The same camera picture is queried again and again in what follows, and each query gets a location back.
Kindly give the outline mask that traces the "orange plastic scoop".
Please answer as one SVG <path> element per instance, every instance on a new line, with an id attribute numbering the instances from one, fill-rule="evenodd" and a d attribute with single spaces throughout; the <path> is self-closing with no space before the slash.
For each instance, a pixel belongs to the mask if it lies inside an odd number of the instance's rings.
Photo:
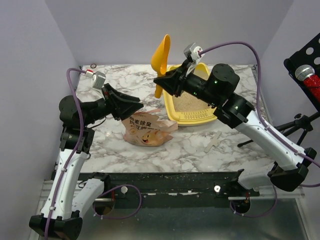
<path id="1" fill-rule="evenodd" d="M 166 34 L 151 58 L 151 67 L 157 77 L 163 77 L 167 72 L 168 56 L 171 48 L 171 37 Z"/>

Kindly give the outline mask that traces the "pink cat litter bag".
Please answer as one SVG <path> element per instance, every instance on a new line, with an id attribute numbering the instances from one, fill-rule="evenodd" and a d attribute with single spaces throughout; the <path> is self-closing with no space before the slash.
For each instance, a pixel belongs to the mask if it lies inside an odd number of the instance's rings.
<path id="1" fill-rule="evenodd" d="M 161 110 L 138 111 L 122 121 L 125 128 L 123 139 L 136 146 L 159 147 L 170 141 L 171 133 L 178 130 L 174 120 L 161 120 L 158 116 Z"/>

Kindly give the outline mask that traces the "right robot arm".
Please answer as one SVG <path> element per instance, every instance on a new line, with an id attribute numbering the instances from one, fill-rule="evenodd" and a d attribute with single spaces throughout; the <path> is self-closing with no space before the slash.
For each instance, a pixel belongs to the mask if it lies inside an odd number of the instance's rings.
<path id="1" fill-rule="evenodd" d="M 207 80 L 188 72 L 191 63 L 185 60 L 178 68 L 168 71 L 153 81 L 171 96 L 186 92 L 214 108 L 219 121 L 246 135 L 260 146 L 274 164 L 260 170 L 242 170 L 230 183 L 230 191 L 241 196 L 247 190 L 262 186 L 292 192 L 305 180 L 312 162 L 307 150 L 293 143 L 275 127 L 267 123 L 244 97 L 234 91 L 240 77 L 224 63 L 216 64 Z"/>

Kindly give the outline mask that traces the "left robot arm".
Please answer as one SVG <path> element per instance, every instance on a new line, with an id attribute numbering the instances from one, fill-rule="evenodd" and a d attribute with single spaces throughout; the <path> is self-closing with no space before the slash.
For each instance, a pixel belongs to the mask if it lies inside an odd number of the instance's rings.
<path id="1" fill-rule="evenodd" d="M 81 169 L 90 155 L 95 135 L 91 124 L 112 115 L 117 121 L 129 118 L 144 105 L 138 97 L 115 90 L 106 83 L 102 98 L 81 102 L 75 94 L 59 103 L 63 123 L 57 169 L 47 200 L 40 214 L 33 215 L 29 227 L 45 239 L 76 240 L 83 217 L 95 199 L 107 197 L 111 191 L 107 173 L 94 173 L 79 193 L 75 193 Z"/>

